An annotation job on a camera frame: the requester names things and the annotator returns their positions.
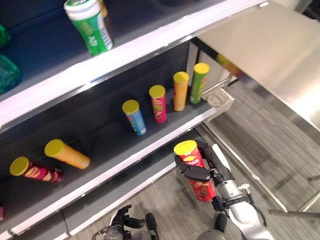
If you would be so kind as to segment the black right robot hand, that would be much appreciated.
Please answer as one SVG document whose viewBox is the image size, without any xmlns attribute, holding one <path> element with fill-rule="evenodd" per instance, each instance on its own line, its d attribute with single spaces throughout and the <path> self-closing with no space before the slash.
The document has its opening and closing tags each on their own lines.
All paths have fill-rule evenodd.
<svg viewBox="0 0 320 240">
<path fill-rule="evenodd" d="M 208 182 L 213 179 L 217 188 L 235 188 L 236 182 L 230 169 L 225 165 L 226 158 L 223 153 L 217 153 L 212 146 L 201 140 L 188 140 L 174 147 L 175 163 L 184 177 L 197 181 Z M 192 160 L 206 160 L 209 168 L 187 163 Z"/>
</svg>

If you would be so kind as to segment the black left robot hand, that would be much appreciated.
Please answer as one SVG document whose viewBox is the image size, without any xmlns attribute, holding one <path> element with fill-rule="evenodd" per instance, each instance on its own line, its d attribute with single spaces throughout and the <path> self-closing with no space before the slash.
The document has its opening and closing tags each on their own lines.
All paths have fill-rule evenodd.
<svg viewBox="0 0 320 240">
<path fill-rule="evenodd" d="M 127 237 L 131 234 L 131 232 L 129 230 L 125 230 L 125 226 L 133 229 L 141 229 L 146 222 L 144 219 L 130 217 L 130 215 L 127 213 L 131 207 L 132 205 L 129 204 L 119 209 L 111 222 L 112 227 L 116 227 L 118 230 L 120 230 L 121 234 Z"/>
</svg>

